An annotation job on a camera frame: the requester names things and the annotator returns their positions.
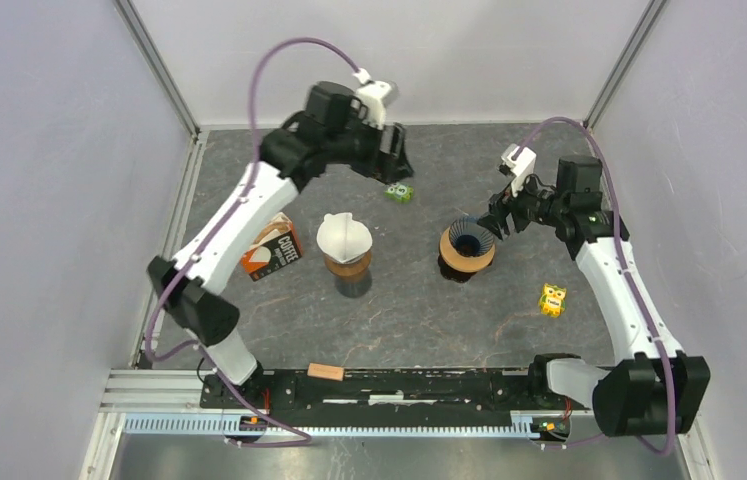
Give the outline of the blue glass dripper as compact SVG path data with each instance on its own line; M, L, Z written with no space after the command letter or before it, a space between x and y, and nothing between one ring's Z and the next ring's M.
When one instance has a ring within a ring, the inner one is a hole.
M459 218L450 225L448 239L453 249L463 257L485 255L495 245L495 236L470 216Z

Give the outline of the coffee filter box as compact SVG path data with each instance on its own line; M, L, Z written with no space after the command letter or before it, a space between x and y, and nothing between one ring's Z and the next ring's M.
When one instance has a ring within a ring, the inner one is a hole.
M241 257L240 266L253 282L257 282L302 256L302 245L293 221L284 212L279 212Z

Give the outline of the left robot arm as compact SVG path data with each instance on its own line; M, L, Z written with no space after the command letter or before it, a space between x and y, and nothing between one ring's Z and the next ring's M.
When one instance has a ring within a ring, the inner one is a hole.
M237 406L255 405L263 381L237 330L240 312L222 292L257 234L329 165L347 165L383 184L413 175L404 127L386 123L397 97L398 87L389 81L370 80L356 89L316 83L303 110L258 141L253 163L197 237L171 259L150 261L147 273L160 308L208 355Z

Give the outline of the brown glass dripper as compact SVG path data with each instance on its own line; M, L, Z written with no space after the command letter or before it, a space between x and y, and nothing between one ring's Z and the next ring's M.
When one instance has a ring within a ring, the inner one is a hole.
M466 283L477 274L477 271L466 272L455 269L447 264L443 259L438 262L438 267L440 275L445 280L453 281L456 283Z

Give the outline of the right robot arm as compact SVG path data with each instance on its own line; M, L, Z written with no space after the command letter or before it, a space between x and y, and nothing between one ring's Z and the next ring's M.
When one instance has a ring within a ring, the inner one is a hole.
M604 207L601 160L583 155L558 162L554 185L534 172L526 150L503 155L510 182L491 197L479 223L497 238L531 224L550 227L588 281L608 328L615 364L596 367L572 354L535 357L529 400L551 408L564 397L592 411L607 437L689 432L711 379L701 356L690 356L658 314L636 270L629 232Z

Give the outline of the white paper coffee filter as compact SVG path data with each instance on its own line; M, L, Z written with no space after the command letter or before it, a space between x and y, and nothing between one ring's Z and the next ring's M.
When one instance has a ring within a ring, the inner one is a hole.
M358 261L372 247L370 230L350 212L325 214L316 243L321 252L338 264Z

